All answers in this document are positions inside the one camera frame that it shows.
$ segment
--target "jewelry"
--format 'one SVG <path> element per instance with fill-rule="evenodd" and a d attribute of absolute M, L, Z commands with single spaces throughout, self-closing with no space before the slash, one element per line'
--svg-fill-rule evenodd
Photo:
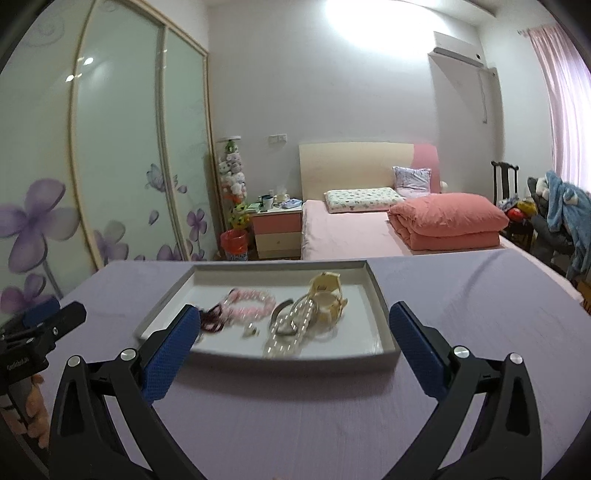
<path fill-rule="evenodd" d="M 291 299 L 286 300 L 273 311 L 264 356 L 295 355 L 309 335 L 309 328 L 316 322 L 322 322 L 325 330 L 334 328 L 347 302 L 343 298 L 339 274 L 323 272 L 314 277 L 306 295 L 295 303 Z M 281 314 L 289 305 L 292 305 L 290 311 Z"/>
<path fill-rule="evenodd" d="M 199 310 L 199 316 L 201 317 L 202 332 L 218 333 L 222 331 L 225 322 L 222 320 L 222 307 L 219 303 L 207 312 Z"/>
<path fill-rule="evenodd" d="M 233 306 L 233 304 L 244 300 L 258 300 L 263 303 L 263 307 Z M 224 322 L 256 322 L 268 317 L 273 312 L 275 297 L 265 291 L 233 288 L 220 305 L 222 309 L 220 316 Z"/>
<path fill-rule="evenodd" d="M 244 332 L 242 332 L 243 338 L 254 337 L 258 335 L 258 328 L 255 327 L 254 323 L 249 323 L 247 326 L 244 327 Z"/>
<path fill-rule="evenodd" d="M 292 303 L 293 300 L 287 300 L 273 312 L 264 356 L 294 356 L 300 350 L 309 326 L 315 322 L 318 306 L 315 300 L 308 298 L 308 295 L 299 298 L 286 315 L 280 316 L 282 307 Z"/>

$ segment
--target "pink bracelet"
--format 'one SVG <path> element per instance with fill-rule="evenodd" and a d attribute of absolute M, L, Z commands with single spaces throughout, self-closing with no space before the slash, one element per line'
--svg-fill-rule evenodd
<path fill-rule="evenodd" d="M 264 305 L 262 307 L 234 307 L 232 304 L 245 300 L 258 300 Z M 234 288 L 221 303 L 221 318 L 225 321 L 236 321 L 241 323 L 256 322 L 273 313 L 275 308 L 275 297 L 267 291 L 248 290 Z"/>

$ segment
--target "purple flower decal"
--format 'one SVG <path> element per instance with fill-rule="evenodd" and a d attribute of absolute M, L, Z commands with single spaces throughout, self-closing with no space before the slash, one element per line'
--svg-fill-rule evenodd
<path fill-rule="evenodd" d="M 39 266 L 47 258 L 47 240 L 68 240 L 80 223 L 75 208 L 56 208 L 66 186 L 54 179 L 40 179 L 31 184 L 25 196 L 24 209 L 5 203 L 0 205 L 0 238 L 17 235 L 8 269 L 24 273 Z"/>
<path fill-rule="evenodd" d="M 127 260 L 129 255 L 129 245 L 119 240 L 125 235 L 125 225 L 116 220 L 111 220 L 105 231 L 100 233 L 94 231 L 96 246 L 99 248 L 100 257 L 106 265 L 109 260 Z"/>
<path fill-rule="evenodd" d="M 0 296 L 0 310 L 8 314 L 19 313 L 49 300 L 51 295 L 41 295 L 45 284 L 45 277 L 31 273 L 27 275 L 22 291 L 20 288 L 6 287 Z"/>
<path fill-rule="evenodd" d="M 156 220 L 158 220 L 158 217 L 160 217 L 160 214 L 158 213 L 158 210 L 152 210 L 150 212 L 150 218 L 148 219 L 148 224 L 149 225 L 153 225 L 156 223 Z"/>
<path fill-rule="evenodd" d="M 187 225 L 192 227 L 189 233 L 189 238 L 193 242 L 199 240 L 199 235 L 204 235 L 207 232 L 207 222 L 205 221 L 205 212 L 198 209 L 196 212 L 189 212 L 187 215 Z"/>
<path fill-rule="evenodd" d="M 193 262 L 200 262 L 201 260 L 203 260 L 203 257 L 205 257 L 205 251 L 199 249 L 198 253 L 191 255 L 191 260 Z"/>
<path fill-rule="evenodd" d="M 156 260 L 167 260 L 167 261 L 181 261 L 183 257 L 181 256 L 181 251 L 178 248 L 178 245 L 175 245 L 174 252 L 173 249 L 170 248 L 170 245 L 163 245 L 158 250 L 158 255 L 156 255 Z"/>

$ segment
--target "metal screw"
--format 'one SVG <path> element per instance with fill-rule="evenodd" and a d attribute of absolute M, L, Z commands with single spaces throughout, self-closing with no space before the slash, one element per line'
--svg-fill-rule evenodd
<path fill-rule="evenodd" d="M 470 356 L 470 350 L 460 345 L 453 349 L 453 354 L 458 358 L 468 358 Z"/>
<path fill-rule="evenodd" d="M 71 356 L 68 359 L 68 367 L 77 367 L 80 365 L 80 357 L 78 355 Z"/>
<path fill-rule="evenodd" d="M 132 348 L 128 348 L 127 350 L 123 350 L 120 355 L 121 359 L 124 362 L 129 362 L 135 358 L 135 350 Z"/>
<path fill-rule="evenodd" d="M 518 353 L 510 354 L 509 360 L 511 360 L 515 365 L 521 365 L 523 363 L 523 357 Z"/>

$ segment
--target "wall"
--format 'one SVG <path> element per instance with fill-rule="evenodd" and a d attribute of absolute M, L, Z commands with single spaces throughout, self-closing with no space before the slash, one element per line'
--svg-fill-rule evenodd
<path fill-rule="evenodd" d="M 207 6 L 203 0 L 146 0 L 209 50 Z"/>
<path fill-rule="evenodd" d="M 527 177 L 552 168 L 548 89 L 528 38 L 517 32 L 556 21 L 537 0 L 504 0 L 497 19 L 480 27 L 490 67 L 496 67 L 504 109 L 502 160 L 519 165 L 519 193 Z"/>
<path fill-rule="evenodd" d="M 427 55 L 434 30 L 480 48 L 475 28 L 387 0 L 234 2 L 209 19 L 213 131 L 242 135 L 251 200 L 280 184 L 300 195 L 298 145 L 335 141 L 435 144 L 452 190 L 492 190 L 476 69 Z"/>

